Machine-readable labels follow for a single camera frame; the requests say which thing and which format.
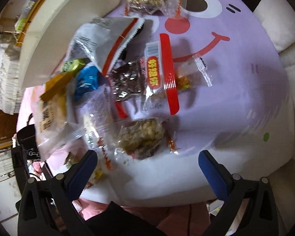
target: cartoon red nose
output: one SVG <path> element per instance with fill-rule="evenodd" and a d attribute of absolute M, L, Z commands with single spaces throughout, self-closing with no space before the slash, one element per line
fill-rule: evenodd
<path fill-rule="evenodd" d="M 190 22 L 185 17 L 168 18 L 165 22 L 165 28 L 172 34 L 183 34 L 190 28 Z"/>

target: metal screw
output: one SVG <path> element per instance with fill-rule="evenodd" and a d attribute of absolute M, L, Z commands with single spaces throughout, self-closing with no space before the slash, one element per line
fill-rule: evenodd
<path fill-rule="evenodd" d="M 35 179 L 34 179 L 33 177 L 31 177 L 31 178 L 29 178 L 29 179 L 27 180 L 27 182 L 28 182 L 29 184 L 34 183 L 34 181 L 35 181 Z"/>
<path fill-rule="evenodd" d="M 235 180 L 240 180 L 241 179 L 241 176 L 239 174 L 233 174 L 233 178 Z"/>
<path fill-rule="evenodd" d="M 266 178 L 266 177 L 263 177 L 261 179 L 261 181 L 264 183 L 264 184 L 267 184 L 269 182 L 269 180 Z"/>
<path fill-rule="evenodd" d="M 61 180 L 61 179 L 63 179 L 65 176 L 63 175 L 63 174 L 58 174 L 58 175 L 56 175 L 56 179 L 57 180 Z"/>

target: green dot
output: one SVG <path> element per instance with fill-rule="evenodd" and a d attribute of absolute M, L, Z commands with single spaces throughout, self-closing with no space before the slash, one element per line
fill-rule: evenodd
<path fill-rule="evenodd" d="M 263 135 L 263 141 L 267 142 L 269 140 L 270 134 L 267 132 Z"/>

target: cartoon face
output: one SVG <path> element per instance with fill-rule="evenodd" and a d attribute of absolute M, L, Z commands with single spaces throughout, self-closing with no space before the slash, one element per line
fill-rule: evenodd
<path fill-rule="evenodd" d="M 180 93 L 175 120 L 180 139 L 191 145 L 186 154 L 193 154 L 210 143 L 218 145 L 264 126 L 287 100 L 289 84 L 270 38 L 241 0 L 182 0 L 182 4 L 179 19 L 144 15 L 144 28 L 127 50 L 131 59 L 142 54 L 146 42 L 167 33 L 175 63 L 193 54 L 203 58 L 213 86 L 208 88 L 203 80 Z M 124 5 L 122 0 L 109 16 L 124 15 Z"/>

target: red label with yellow text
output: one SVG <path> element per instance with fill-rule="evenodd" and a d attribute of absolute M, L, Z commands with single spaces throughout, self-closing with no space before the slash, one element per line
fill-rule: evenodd
<path fill-rule="evenodd" d="M 161 78 L 159 75 L 159 59 L 151 56 L 147 59 L 147 83 L 152 90 L 161 86 Z"/>

